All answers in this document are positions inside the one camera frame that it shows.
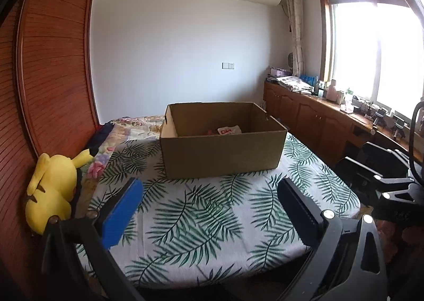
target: yellow plush toy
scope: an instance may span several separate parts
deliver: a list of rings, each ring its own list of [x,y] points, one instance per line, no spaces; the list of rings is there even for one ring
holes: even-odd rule
[[[27,188],[29,199],[25,206],[26,221],[33,231],[43,234],[47,220],[53,215],[61,220],[71,217],[69,202],[77,183],[76,169],[92,159],[89,149],[72,160],[63,155],[40,155]]]

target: cardboard box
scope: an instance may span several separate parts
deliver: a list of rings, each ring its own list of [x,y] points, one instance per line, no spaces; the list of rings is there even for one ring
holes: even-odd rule
[[[242,134],[207,135],[238,125]],[[168,105],[160,135],[169,179],[269,170],[280,161],[287,129],[254,103]]]

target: stack of papers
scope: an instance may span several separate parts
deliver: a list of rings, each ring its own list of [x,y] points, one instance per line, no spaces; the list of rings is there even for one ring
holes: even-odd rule
[[[306,82],[299,79],[297,76],[283,76],[281,78],[277,78],[277,81],[280,86],[287,88],[292,92],[312,92],[313,87]]]

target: wooden countertop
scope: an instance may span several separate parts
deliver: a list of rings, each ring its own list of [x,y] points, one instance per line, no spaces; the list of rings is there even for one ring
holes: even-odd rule
[[[366,131],[369,134],[371,133],[373,121],[365,118],[363,115],[361,115],[359,113],[352,113],[352,114],[344,113],[344,112],[340,111],[340,105],[333,103],[332,101],[328,101],[325,98],[320,98],[320,97],[317,97],[317,96],[306,96],[306,95],[303,95],[303,96],[308,97],[308,98],[312,99],[313,101],[316,101],[317,103],[321,103],[325,106],[328,106],[328,107],[332,108],[334,111],[340,112],[341,114],[350,118],[353,121],[353,123],[355,124],[355,126],[358,126],[359,128],[361,128],[362,130]],[[391,132],[391,130],[389,128],[383,128],[382,126],[379,125],[378,126],[378,132],[392,140],[393,133]],[[408,142],[406,140],[398,139],[396,141],[396,143],[401,145],[407,151],[409,150],[409,145],[408,145]],[[417,149],[414,149],[414,157],[416,159],[418,159],[420,162],[423,161],[423,154],[420,151],[418,151]]]

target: wall socket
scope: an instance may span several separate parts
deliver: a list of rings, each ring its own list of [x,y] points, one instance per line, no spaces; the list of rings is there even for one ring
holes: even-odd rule
[[[222,63],[222,69],[234,69],[234,63]]]

